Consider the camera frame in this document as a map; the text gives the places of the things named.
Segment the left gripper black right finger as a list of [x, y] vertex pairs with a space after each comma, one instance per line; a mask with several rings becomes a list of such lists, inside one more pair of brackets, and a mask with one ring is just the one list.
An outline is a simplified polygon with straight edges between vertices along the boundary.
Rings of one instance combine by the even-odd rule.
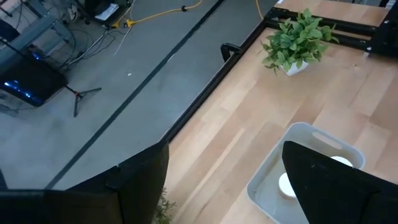
[[293, 141], [282, 160], [309, 224], [398, 224], [398, 184]]

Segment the white plastic basket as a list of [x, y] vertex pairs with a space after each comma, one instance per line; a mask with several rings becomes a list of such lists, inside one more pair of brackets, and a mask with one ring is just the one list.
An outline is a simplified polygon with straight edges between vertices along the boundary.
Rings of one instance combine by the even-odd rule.
[[363, 169], [366, 159], [355, 147], [308, 123], [297, 122], [288, 128], [249, 181], [247, 194], [253, 204], [277, 224], [309, 224], [299, 201], [284, 195], [279, 188], [279, 178], [285, 173], [282, 149], [286, 141], [328, 157], [343, 157], [357, 169]]

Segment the black computer blue light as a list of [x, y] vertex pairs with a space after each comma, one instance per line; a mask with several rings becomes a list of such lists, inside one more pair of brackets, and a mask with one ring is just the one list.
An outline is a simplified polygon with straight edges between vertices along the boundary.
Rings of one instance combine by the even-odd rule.
[[18, 99], [40, 107], [67, 84], [64, 74], [35, 58], [29, 49], [0, 50], [0, 89]]

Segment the white paper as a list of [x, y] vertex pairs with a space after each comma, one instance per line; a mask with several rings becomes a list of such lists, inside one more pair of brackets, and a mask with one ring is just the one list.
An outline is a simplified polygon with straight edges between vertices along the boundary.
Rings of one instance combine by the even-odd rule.
[[102, 11], [100, 14], [95, 15], [95, 19], [105, 21], [110, 16], [112, 16], [118, 9], [119, 9], [119, 6], [117, 4], [111, 3], [107, 9]]

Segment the black tripod stand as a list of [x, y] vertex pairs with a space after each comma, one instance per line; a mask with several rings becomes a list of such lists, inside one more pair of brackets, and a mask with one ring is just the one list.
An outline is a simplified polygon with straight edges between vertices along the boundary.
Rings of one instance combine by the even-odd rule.
[[65, 88], [68, 91], [72, 92], [75, 96], [75, 103], [74, 103], [74, 108], [73, 108], [73, 117], [74, 118], [76, 118], [78, 116], [78, 104], [85, 97], [85, 95], [102, 90], [102, 88], [94, 88], [94, 89], [90, 89], [90, 90], [86, 90], [86, 91], [76, 91], [76, 90], [70, 88], [68, 85], [65, 85]]

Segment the black aluminium table frame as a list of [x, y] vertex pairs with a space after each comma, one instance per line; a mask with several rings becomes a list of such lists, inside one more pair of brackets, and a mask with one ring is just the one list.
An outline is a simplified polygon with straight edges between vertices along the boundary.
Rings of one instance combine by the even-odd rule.
[[[162, 139], [170, 142], [175, 138], [191, 117], [198, 111], [200, 106], [204, 104], [227, 74], [239, 62], [250, 46], [252, 46], [255, 40], [260, 36], [262, 31], [266, 28], [278, 29], [279, 26], [277, 23], [281, 19], [294, 20], [297, 14], [297, 12], [281, 7], [272, 7], [264, 14], [263, 20], [240, 45], [242, 48], [241, 55], [232, 55], [227, 62], [224, 62], [216, 75], [209, 81], [206, 87], [204, 87]], [[334, 35], [339, 39], [340, 45], [362, 50], [370, 54], [398, 58], [398, 2], [395, 2], [392, 8], [388, 10], [385, 18], [378, 26], [358, 24], [327, 17], [322, 18], [320, 25], [334, 26], [336, 30], [342, 31], [342, 34], [338, 33]]]

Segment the grey desk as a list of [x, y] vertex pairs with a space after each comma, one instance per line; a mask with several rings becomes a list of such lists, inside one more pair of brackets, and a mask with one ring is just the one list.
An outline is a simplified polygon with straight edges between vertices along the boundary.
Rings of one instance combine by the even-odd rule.
[[14, 64], [16, 55], [49, 29], [53, 29], [64, 42], [69, 43], [69, 40], [73, 39], [74, 44], [76, 43], [72, 32], [50, 14], [38, 18], [22, 32], [0, 19], [0, 42], [3, 45], [3, 48], [0, 48], [0, 69]]

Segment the leafy plant white pot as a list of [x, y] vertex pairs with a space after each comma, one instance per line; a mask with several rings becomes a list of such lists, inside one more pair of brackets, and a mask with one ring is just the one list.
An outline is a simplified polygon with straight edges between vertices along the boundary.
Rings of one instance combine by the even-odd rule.
[[319, 62], [328, 48], [328, 41], [339, 43], [333, 36], [334, 27], [321, 26], [322, 18], [314, 17], [310, 9], [297, 14], [296, 20], [279, 23], [279, 30], [267, 36], [262, 43], [267, 57], [262, 63], [268, 69], [282, 70], [292, 76], [305, 70], [309, 64]]

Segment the black bag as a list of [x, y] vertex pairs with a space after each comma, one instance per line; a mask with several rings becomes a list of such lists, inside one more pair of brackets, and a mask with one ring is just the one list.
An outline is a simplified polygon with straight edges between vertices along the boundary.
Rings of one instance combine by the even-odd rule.
[[[105, 21], [95, 19], [95, 15], [107, 9], [111, 3], [117, 4], [119, 9]], [[101, 25], [109, 27], [117, 23], [125, 15], [132, 3], [133, 0], [82, 0], [83, 9], [88, 17]]]

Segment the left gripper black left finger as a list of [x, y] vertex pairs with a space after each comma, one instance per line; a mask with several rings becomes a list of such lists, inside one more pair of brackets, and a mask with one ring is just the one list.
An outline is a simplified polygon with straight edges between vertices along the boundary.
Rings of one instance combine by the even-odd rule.
[[46, 224], [151, 224], [168, 164], [169, 144], [159, 141], [94, 177], [53, 193]]

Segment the black table clamp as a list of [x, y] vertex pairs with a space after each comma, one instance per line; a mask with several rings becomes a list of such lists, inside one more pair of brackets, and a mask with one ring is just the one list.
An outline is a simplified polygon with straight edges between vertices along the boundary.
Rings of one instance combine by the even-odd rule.
[[227, 62], [232, 55], [241, 55], [242, 53], [242, 48], [240, 46], [230, 43], [223, 43], [220, 50], [224, 62]]

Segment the orange pill bottle white cap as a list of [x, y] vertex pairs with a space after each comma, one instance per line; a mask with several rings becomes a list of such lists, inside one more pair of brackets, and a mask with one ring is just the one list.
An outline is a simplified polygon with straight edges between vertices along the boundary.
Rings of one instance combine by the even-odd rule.
[[340, 162], [340, 163], [342, 163], [342, 164], [345, 164], [345, 165], [347, 165], [347, 166], [349, 166], [349, 167], [353, 167], [353, 164], [352, 164], [348, 159], [346, 159], [346, 158], [344, 158], [344, 157], [341, 157], [341, 156], [332, 156], [331, 158], [334, 159], [334, 160], [336, 160], [336, 161], [338, 161], [338, 162]]
[[297, 198], [286, 172], [278, 180], [279, 192], [285, 198]]

